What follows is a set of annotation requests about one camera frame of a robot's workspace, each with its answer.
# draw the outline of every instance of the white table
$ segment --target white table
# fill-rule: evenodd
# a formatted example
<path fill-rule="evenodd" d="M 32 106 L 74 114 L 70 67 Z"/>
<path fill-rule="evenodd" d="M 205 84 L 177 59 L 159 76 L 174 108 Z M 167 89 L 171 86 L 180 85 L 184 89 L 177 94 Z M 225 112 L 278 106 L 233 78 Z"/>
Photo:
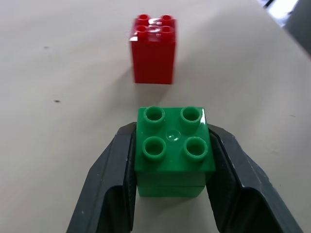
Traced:
<path fill-rule="evenodd" d="M 133 83 L 140 13 L 178 19 L 174 85 Z M 89 168 L 149 105 L 205 107 L 310 231 L 311 64 L 255 0 L 2 0 L 0 59 L 1 233 L 65 232 Z M 147 231 L 216 232 L 206 191 L 137 197 Z"/>

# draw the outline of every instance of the beige surface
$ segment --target beige surface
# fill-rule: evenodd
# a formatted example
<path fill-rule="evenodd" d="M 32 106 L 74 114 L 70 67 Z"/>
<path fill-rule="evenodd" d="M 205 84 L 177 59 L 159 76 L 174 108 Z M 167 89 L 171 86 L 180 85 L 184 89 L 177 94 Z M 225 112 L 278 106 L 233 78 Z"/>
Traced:
<path fill-rule="evenodd" d="M 139 13 L 178 19 L 172 86 L 132 82 L 127 39 Z M 255 0 L 1 0 L 0 60 L 1 233 L 65 232 L 91 165 L 154 104 L 205 107 L 310 231 L 311 64 Z M 134 224 L 216 231 L 206 191 L 137 198 Z"/>

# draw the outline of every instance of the green lego duplo brick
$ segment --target green lego duplo brick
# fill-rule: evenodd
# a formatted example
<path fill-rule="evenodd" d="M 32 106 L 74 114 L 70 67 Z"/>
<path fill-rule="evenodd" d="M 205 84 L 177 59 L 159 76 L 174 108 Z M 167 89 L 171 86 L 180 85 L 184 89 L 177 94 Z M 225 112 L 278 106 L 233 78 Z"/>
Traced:
<path fill-rule="evenodd" d="M 200 195 L 205 186 L 137 187 L 141 197 L 190 197 Z"/>
<path fill-rule="evenodd" d="M 135 171 L 141 188 L 205 186 L 215 164 L 204 109 L 140 108 Z"/>

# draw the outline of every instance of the red lego duplo brick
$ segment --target red lego duplo brick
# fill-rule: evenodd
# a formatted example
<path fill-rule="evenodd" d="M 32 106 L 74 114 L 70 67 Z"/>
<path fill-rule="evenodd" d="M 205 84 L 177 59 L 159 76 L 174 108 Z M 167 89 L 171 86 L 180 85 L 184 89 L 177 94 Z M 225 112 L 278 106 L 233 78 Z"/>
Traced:
<path fill-rule="evenodd" d="M 139 15 L 130 44 L 136 83 L 172 84 L 176 46 L 176 20 L 172 16 Z"/>

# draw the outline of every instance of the lego brick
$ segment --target lego brick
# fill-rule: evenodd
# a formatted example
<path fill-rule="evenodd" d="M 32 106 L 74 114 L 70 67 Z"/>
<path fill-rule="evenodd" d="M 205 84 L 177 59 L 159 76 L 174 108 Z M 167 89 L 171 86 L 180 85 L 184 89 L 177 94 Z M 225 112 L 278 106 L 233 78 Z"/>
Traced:
<path fill-rule="evenodd" d="M 214 170 L 203 108 L 151 106 L 138 110 L 138 186 L 205 186 Z"/>
<path fill-rule="evenodd" d="M 176 20 L 165 15 L 139 15 L 130 35 L 136 83 L 172 84 L 176 46 Z"/>
<path fill-rule="evenodd" d="M 205 186 L 182 186 L 182 187 L 140 187 L 138 192 L 141 197 L 190 197 L 200 195 Z"/>

